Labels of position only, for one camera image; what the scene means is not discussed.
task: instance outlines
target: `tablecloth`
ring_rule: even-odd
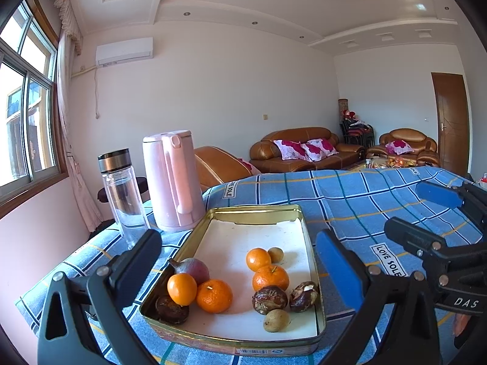
[[[389,241],[384,235],[384,222],[391,217],[400,217],[424,229],[445,237],[449,246],[478,242],[482,235],[475,226],[458,210],[448,209],[420,199],[415,186],[421,180],[451,186],[461,185],[463,179],[446,170],[434,167],[411,169],[365,169],[359,172],[323,170],[285,174],[263,174],[247,179],[222,184],[210,188],[203,198],[207,209],[256,204],[298,204],[301,206],[311,241],[324,228],[331,229],[339,240],[355,251],[367,265],[378,265],[384,272],[399,275],[422,270],[421,261],[404,252],[402,247]],[[150,201],[145,203],[149,222],[155,224]],[[154,358],[166,365],[310,365],[319,363],[355,311],[343,303],[323,265],[317,260],[320,285],[327,314],[326,332],[318,350],[311,355],[291,358],[252,358],[238,355],[223,355],[192,349],[160,339],[144,321],[139,306],[156,282],[161,270],[190,234],[162,233],[161,256],[147,276],[147,279],[131,307],[123,313],[142,342]],[[16,306],[38,334],[42,307],[52,275],[62,270],[69,277],[85,276],[93,273],[113,256],[121,254],[127,245],[121,238],[116,225],[104,230],[65,261],[60,263],[38,282],[30,291],[21,296]],[[381,262],[381,250],[388,251],[397,258],[395,267],[390,269]],[[359,363],[371,359],[384,333],[391,306],[387,306]],[[453,346],[452,313],[436,311],[441,351],[447,363],[455,354]],[[90,322],[94,335],[107,359],[118,363],[115,353],[97,322]]]

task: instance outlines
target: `window pane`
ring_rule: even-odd
[[[27,175],[20,127],[23,82],[23,75],[0,65],[0,186]]]
[[[49,75],[52,50],[44,37],[32,23],[25,38],[20,55],[44,75]]]
[[[54,166],[49,91],[35,81],[29,84],[28,131],[33,170],[40,171]]]
[[[20,39],[22,37],[22,28],[27,21],[28,16],[22,7],[18,7],[14,14],[8,20],[6,26],[2,30],[0,37],[10,46],[15,52],[19,49]]]

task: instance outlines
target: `orange fruit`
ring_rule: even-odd
[[[167,293],[179,306],[189,306],[197,291],[198,285],[188,273],[173,274],[167,280]]]
[[[247,266],[253,272],[259,270],[262,266],[270,265],[271,256],[269,253],[264,250],[263,248],[254,248],[247,253],[247,257],[245,258],[245,262],[247,262]]]
[[[252,279],[252,287],[254,288],[254,291],[258,291],[269,285],[277,285],[284,291],[289,287],[289,276],[281,266],[262,266],[254,274],[254,278]]]
[[[198,286],[196,303],[208,313],[221,313],[232,304],[232,288],[223,280],[208,280]]]

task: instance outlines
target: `air conditioner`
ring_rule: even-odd
[[[107,43],[96,48],[96,65],[107,67],[112,64],[151,59],[153,52],[154,40],[152,37]]]

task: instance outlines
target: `leather armchair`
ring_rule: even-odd
[[[414,150],[413,152],[401,154],[402,158],[414,161],[418,166],[440,167],[440,157],[437,153],[438,145],[436,141],[418,130],[408,128],[395,129],[381,135],[379,145],[367,150],[367,158],[372,156],[388,156],[385,144],[395,140],[404,140]]]
[[[279,148],[273,140],[306,142],[313,139],[327,139],[338,154],[319,162],[307,162],[300,159],[283,161]],[[342,169],[364,159],[365,148],[362,145],[342,144],[338,136],[324,127],[301,127],[279,130],[269,133],[250,148],[250,163],[262,173],[289,173],[305,170]]]
[[[201,190],[252,176],[240,161],[223,149],[200,147],[194,150]]]

